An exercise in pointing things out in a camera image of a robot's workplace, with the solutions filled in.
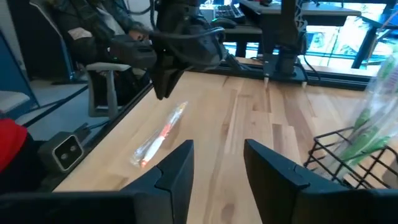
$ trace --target small black box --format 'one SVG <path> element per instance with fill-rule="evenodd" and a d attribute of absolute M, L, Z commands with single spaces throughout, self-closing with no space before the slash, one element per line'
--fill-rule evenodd
<path fill-rule="evenodd" d="M 83 159 L 84 150 L 74 134 L 59 132 L 38 153 L 49 171 L 67 173 Z"/>

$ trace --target plastic straw wrapper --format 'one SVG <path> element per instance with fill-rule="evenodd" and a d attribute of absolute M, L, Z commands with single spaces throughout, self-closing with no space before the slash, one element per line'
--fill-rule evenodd
<path fill-rule="evenodd" d="M 167 121 L 161 129 L 156 130 L 132 155 L 130 162 L 137 167 L 145 167 L 159 150 L 164 139 L 167 137 L 171 129 L 181 118 L 188 102 L 178 105 L 169 115 Z"/>

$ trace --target keyboard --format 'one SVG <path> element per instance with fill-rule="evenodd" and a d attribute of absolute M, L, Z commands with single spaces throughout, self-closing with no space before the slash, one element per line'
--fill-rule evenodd
<path fill-rule="evenodd" d="M 233 5 L 215 6 L 214 13 L 215 18 L 231 19 L 238 24 L 244 24 L 246 22 L 243 12 Z"/>

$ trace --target red object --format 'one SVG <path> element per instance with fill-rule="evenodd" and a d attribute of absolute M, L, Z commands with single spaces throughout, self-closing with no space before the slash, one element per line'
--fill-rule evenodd
<path fill-rule="evenodd" d="M 27 130 L 11 119 L 0 119 L 0 172 L 8 166 L 25 142 Z"/>

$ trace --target wood grain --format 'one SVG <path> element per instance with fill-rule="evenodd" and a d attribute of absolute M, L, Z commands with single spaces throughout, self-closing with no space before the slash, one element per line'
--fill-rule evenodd
<path fill-rule="evenodd" d="M 195 144 L 188 223 L 261 223 L 246 178 L 243 142 L 253 138 L 301 164 L 312 137 L 346 126 L 343 115 L 363 93 L 186 72 L 171 97 L 150 91 L 56 191 L 119 190 L 186 139 Z M 144 169 L 129 159 L 173 108 L 188 106 Z"/>

